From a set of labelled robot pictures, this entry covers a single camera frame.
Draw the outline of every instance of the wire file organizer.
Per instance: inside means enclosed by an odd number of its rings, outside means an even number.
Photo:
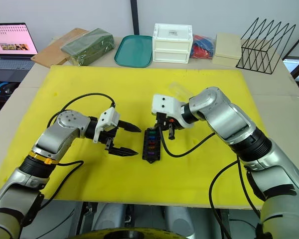
[[[242,55],[237,68],[272,74],[285,51],[296,25],[258,22],[259,17],[241,37]]]

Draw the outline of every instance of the yellow mat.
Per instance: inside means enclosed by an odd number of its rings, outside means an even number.
[[[248,87],[238,70],[133,69],[53,66],[24,115],[0,170],[0,187],[45,130],[49,118],[71,99],[90,92],[110,95],[117,103],[121,120],[137,125],[142,133],[119,129],[116,147],[127,147],[139,155],[109,155],[103,144],[89,139],[74,140],[62,163],[84,160],[85,164],[64,184],[57,199],[97,202],[179,204],[208,206],[208,188],[213,177],[236,155],[217,136],[186,157],[172,158],[161,148],[161,160],[149,164],[142,160],[144,130],[153,126],[151,115],[153,94],[171,95],[168,87],[177,82],[195,95],[209,86],[219,87],[264,130]],[[70,109],[86,116],[99,117],[110,101],[90,96],[73,103]],[[175,140],[165,138],[169,150],[183,153],[211,133],[206,122],[196,122],[191,129],[175,131]],[[58,166],[43,190],[49,198],[72,166]],[[256,205],[251,188],[248,192]],[[238,168],[233,166],[216,182],[214,203],[220,207],[246,207],[248,204],[239,181]]]

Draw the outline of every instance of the white plastic drawer box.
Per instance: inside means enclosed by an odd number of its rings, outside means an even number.
[[[154,62],[188,63],[190,52],[153,51]]]
[[[153,51],[190,52],[193,44],[191,25],[156,23],[153,33]]]

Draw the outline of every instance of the black cable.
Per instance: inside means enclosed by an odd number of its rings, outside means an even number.
[[[240,219],[229,219],[230,221],[233,222],[243,222],[243,223],[247,223],[248,225],[250,225],[254,230],[256,230],[256,227],[254,225],[252,225],[251,223],[245,221],[245,220],[240,220]]]
[[[241,182],[241,186],[243,187],[243,190],[244,190],[244,194],[246,196],[246,199],[249,203],[249,205],[251,206],[251,208],[254,210],[254,212],[256,213],[257,217],[260,218],[260,213],[259,211],[256,209],[255,205],[253,204],[253,202],[251,201],[248,193],[247,193],[247,190],[246,190],[246,187],[245,187],[245,183],[244,183],[244,179],[243,179],[243,174],[241,172],[241,167],[240,167],[240,161],[239,161],[239,157],[237,156],[237,161],[238,161],[238,171],[239,171],[239,178],[240,178],[240,182]]]
[[[73,165],[73,164],[78,164],[78,166],[76,166],[75,168],[73,168],[66,176],[65,178],[62,180],[62,182],[60,183],[59,187],[56,189],[56,191],[54,192],[54,194],[51,196],[51,198],[45,203],[43,204],[39,210],[45,208],[53,199],[54,197],[58,194],[58,192],[60,191],[61,187],[63,186],[63,184],[65,183],[65,181],[71,176],[72,173],[75,172],[75,170],[77,170],[79,167],[81,167],[84,163],[83,160],[78,160],[75,162],[71,162],[71,163],[58,163],[59,166],[68,166],[68,165]]]
[[[61,226],[63,223],[65,223],[72,215],[73,215],[73,213],[74,213],[74,209],[72,210],[72,212],[62,221],[62,222],[60,222],[58,225],[56,225],[54,228],[52,228],[51,230],[49,230],[48,232],[46,232],[46,233],[44,233],[44,234],[42,234],[41,236],[39,236],[39,237],[37,237],[37,238],[35,238],[35,239],[39,239],[39,238],[41,238],[41,237],[43,237],[43,236],[45,236],[45,235],[47,235],[48,233],[50,233],[51,231],[53,231],[54,229],[56,229],[57,227],[59,227],[59,226]]]
[[[158,130],[159,130],[159,134],[160,134],[160,139],[161,139],[161,143],[166,151],[166,153],[168,153],[169,156],[172,156],[174,158],[180,158],[180,157],[183,157],[189,153],[191,153],[192,151],[194,151],[195,149],[197,149],[199,146],[201,146],[206,140],[208,140],[210,137],[214,136],[215,133],[212,132],[210,135],[208,135],[205,139],[203,139],[201,142],[199,142],[196,146],[194,146],[193,148],[191,148],[189,151],[185,152],[185,153],[182,153],[182,154],[173,154],[171,153],[167,146],[166,146],[166,143],[165,143],[165,140],[164,140],[164,136],[163,136],[163,132],[160,128],[160,126],[158,127]]]
[[[222,220],[222,217],[221,217],[221,209],[217,208],[217,209],[216,209],[216,212],[217,212],[217,215],[219,216],[219,218]],[[221,239],[226,239],[226,238],[225,238],[224,231],[222,230],[222,228],[220,228],[220,233],[221,233]]]
[[[115,101],[114,101],[110,96],[108,96],[108,95],[106,95],[106,94],[103,94],[103,93],[88,93],[88,94],[84,94],[84,95],[81,95],[81,96],[78,96],[78,97],[72,99],[72,100],[69,101],[69,102],[68,102],[68,103],[67,103],[67,104],[66,104],[66,105],[65,105],[59,112],[55,113],[55,114],[51,117],[51,119],[49,120],[48,125],[47,125],[47,128],[50,127],[50,125],[51,125],[53,119],[54,119],[58,114],[60,114],[61,112],[65,111],[65,109],[66,109],[70,104],[72,104],[73,102],[77,101],[78,99],[83,98],[83,97],[86,97],[86,96],[104,96],[104,97],[108,98],[110,101],[112,101],[111,106],[112,106],[112,107],[115,107]]]
[[[48,122],[46,128],[49,128],[49,127],[50,127],[50,125],[51,125],[53,119],[54,119],[59,113],[60,113],[60,112],[57,112],[57,113],[55,113],[55,114],[51,117],[51,119],[49,120],[49,122]]]
[[[74,98],[73,100],[69,101],[60,111],[64,111],[70,104],[72,104],[73,102],[77,101],[78,99],[86,97],[86,96],[104,96],[104,97],[108,98],[109,100],[111,100],[112,101],[111,106],[115,107],[115,101],[110,96],[103,94],[103,93],[88,93],[88,94],[78,96],[78,97]]]
[[[226,227],[224,226],[223,222],[221,221],[220,217],[217,214],[217,211],[215,209],[214,203],[213,203],[213,199],[212,199],[212,190],[213,190],[213,186],[217,180],[217,178],[223,173],[225,172],[228,168],[230,168],[231,166],[235,165],[236,163],[238,163],[238,161],[232,162],[231,164],[227,165],[226,167],[224,167],[222,170],[220,170],[216,176],[214,177],[213,181],[211,181],[211,184],[209,186],[209,191],[208,191],[208,197],[209,197],[209,203],[210,203],[210,207],[212,209],[212,212],[220,226],[220,228],[223,230],[224,234],[226,235],[227,239],[231,239],[229,232],[227,231]]]

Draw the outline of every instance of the laptop keyboard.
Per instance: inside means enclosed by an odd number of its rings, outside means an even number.
[[[0,69],[4,70],[30,70],[33,65],[33,61],[0,59]]]

